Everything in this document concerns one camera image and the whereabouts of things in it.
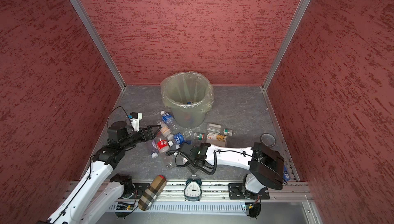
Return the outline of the red Coca-Cola bottle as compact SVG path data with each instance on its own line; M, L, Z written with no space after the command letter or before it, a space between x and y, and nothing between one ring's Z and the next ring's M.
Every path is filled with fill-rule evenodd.
M165 153L170 150L170 145L165 138L157 137L153 140L152 145L159 153Z

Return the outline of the Gamer label clear bottle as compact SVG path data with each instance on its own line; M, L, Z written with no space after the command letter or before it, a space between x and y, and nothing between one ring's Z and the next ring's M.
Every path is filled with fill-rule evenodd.
M150 153L151 158L155 159L159 156L159 150L155 141L152 141L151 144L152 144L151 153Z

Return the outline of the chrysanthemum tea bottle green neck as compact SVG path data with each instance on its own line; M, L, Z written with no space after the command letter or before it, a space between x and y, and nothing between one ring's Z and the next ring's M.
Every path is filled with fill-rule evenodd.
M225 135L220 135L215 133L204 134L204 133L195 132L193 134L193 139L208 144L216 145L219 147L227 146L227 136Z

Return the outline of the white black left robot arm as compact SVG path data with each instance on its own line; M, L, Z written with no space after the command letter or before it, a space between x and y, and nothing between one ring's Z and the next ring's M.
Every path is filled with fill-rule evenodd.
M140 128L139 122L137 118L129 125L124 121L117 121L107 129L107 144L91 157L86 174L45 223L95 224L121 196L136 195L132 178L117 174L110 180L105 190L95 196L125 153L139 143L153 140L161 129L159 125Z

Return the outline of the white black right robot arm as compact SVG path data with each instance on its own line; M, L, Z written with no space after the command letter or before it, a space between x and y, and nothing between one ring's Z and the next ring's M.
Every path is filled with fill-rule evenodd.
M198 146L182 144L175 153L183 157L183 163L177 167L187 167L191 172L213 175L218 166L247 170L242 184L232 191L242 198L258 199L262 193L268 198L266 190L282 190L287 184L283 178L284 158L278 151L261 143L247 148L219 147L208 143Z

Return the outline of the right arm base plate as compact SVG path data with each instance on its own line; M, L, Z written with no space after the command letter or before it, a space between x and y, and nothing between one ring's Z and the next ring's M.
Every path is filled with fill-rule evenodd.
M253 199L253 200L268 200L270 199L268 189L265 187L259 193L252 193L247 191L243 184L229 183L228 184L229 198L231 200Z

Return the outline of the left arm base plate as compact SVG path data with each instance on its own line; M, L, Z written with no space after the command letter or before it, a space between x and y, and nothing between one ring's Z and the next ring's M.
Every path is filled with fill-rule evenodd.
M148 188L149 183L134 183L125 185L121 199L139 199Z

